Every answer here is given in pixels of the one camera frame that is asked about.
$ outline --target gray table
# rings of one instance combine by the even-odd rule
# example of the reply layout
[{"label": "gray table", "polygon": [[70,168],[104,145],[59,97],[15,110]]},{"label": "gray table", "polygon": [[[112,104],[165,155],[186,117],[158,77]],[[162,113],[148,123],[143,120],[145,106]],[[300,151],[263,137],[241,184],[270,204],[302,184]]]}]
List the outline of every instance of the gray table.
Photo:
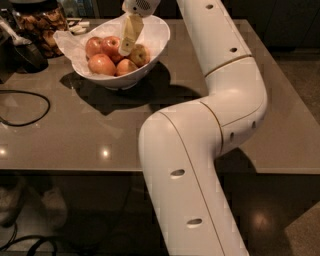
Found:
[{"label": "gray table", "polygon": [[[0,169],[141,171],[137,141],[146,118],[162,107],[207,95],[184,22],[167,22],[172,36],[160,62],[129,90],[109,91],[80,78],[64,56],[50,59],[42,72],[15,73],[0,85],[41,93],[52,103],[50,112],[33,125],[0,125]],[[320,173],[319,125],[250,25],[235,23],[256,58],[269,96],[265,121],[240,147],[241,154],[256,172]],[[1,115],[20,120],[45,108],[42,100],[21,95],[1,95],[0,102]],[[21,107],[7,113],[3,102]],[[237,155],[224,159],[231,163],[227,171],[238,171]]]}]

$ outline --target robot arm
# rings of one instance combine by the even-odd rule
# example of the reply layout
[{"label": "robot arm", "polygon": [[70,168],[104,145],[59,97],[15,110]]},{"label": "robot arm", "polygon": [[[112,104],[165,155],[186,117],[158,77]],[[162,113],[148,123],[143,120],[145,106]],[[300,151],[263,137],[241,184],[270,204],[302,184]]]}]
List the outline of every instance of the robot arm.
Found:
[{"label": "robot arm", "polygon": [[[154,2],[159,3],[125,4],[133,8]],[[265,86],[219,0],[177,2],[209,95],[146,120],[139,136],[143,174],[170,255],[248,255],[214,159],[255,132],[266,112]]]}]

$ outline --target fruit bowl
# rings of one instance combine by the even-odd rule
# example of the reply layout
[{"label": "fruit bowl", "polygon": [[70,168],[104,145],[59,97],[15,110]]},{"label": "fruit bowl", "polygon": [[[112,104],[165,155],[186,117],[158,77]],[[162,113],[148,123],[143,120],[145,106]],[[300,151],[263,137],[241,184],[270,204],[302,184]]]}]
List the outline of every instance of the fruit bowl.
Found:
[{"label": "fruit bowl", "polygon": [[144,44],[149,48],[150,62],[129,74],[118,77],[92,73],[88,68],[88,60],[85,53],[86,42],[93,36],[120,37],[125,17],[126,14],[105,22],[87,34],[74,36],[70,31],[56,31],[53,37],[59,49],[71,60],[73,69],[80,76],[108,89],[128,89],[147,75],[158,62],[170,39],[170,29],[167,23],[159,17],[152,15],[144,18],[144,28],[136,43]]}]

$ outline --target dark floor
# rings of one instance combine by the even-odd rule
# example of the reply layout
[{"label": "dark floor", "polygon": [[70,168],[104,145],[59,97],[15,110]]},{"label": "dark floor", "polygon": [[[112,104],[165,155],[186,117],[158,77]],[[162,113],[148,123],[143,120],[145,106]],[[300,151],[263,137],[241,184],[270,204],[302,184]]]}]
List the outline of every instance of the dark floor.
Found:
[{"label": "dark floor", "polygon": [[[273,56],[320,124],[319,53]],[[235,166],[237,172],[230,172]],[[320,255],[320,176],[257,174],[241,150],[219,158],[216,168],[251,256]],[[0,255],[27,255],[38,241],[32,235],[57,235],[58,255],[168,255],[141,174],[77,173],[53,179],[69,206],[66,226],[50,231],[45,210],[30,189],[16,239],[33,239]],[[14,232],[14,227],[0,228],[0,247]],[[36,255],[52,255],[53,244],[43,243]]]}]

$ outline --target black cable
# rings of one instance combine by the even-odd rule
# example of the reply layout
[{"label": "black cable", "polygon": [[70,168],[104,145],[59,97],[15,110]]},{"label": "black cable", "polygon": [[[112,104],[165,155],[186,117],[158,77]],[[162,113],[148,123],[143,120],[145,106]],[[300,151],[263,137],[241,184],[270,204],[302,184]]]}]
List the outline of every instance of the black cable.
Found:
[{"label": "black cable", "polygon": [[8,241],[5,245],[2,245],[2,246],[0,247],[0,251],[6,251],[6,250],[9,248],[10,244],[11,244],[11,243],[14,241],[14,239],[16,238],[17,233],[18,233],[18,225],[17,225],[17,223],[15,222],[15,223],[14,223],[14,229],[13,229],[13,232],[12,232],[12,235],[11,235],[9,241]]},{"label": "black cable", "polygon": [[8,120],[3,119],[0,116],[0,123],[3,123],[3,124],[8,125],[8,126],[14,126],[14,127],[27,126],[27,125],[33,124],[33,123],[39,121],[40,119],[42,119],[50,110],[51,104],[50,104],[49,99],[47,97],[41,95],[41,94],[38,94],[38,93],[35,93],[35,92],[28,92],[28,91],[20,91],[20,90],[0,90],[0,94],[9,94],[9,93],[28,94],[28,95],[33,95],[33,96],[36,96],[36,97],[40,97],[40,98],[44,99],[47,102],[48,107],[45,110],[45,112],[39,118],[36,118],[36,119],[34,119],[32,121],[29,121],[29,122],[26,122],[26,123],[22,123],[22,124],[14,124],[14,123],[11,123]]},{"label": "black cable", "polygon": [[59,240],[59,237],[56,236],[48,236],[48,237],[42,237],[36,242],[34,245],[31,246],[31,248],[28,251],[27,256],[34,256],[37,252],[37,249],[44,243],[50,242],[52,247],[53,247],[53,252],[52,256],[57,255],[58,247],[57,244],[55,243],[56,240]]},{"label": "black cable", "polygon": [[14,245],[16,243],[20,243],[20,242],[25,241],[25,240],[42,239],[42,238],[44,238],[44,236],[40,236],[40,235],[23,236],[23,237],[17,238],[15,240],[7,243],[5,245],[5,248],[2,249],[2,251],[5,251],[5,250],[9,249],[9,247],[11,247],[12,245]]}]

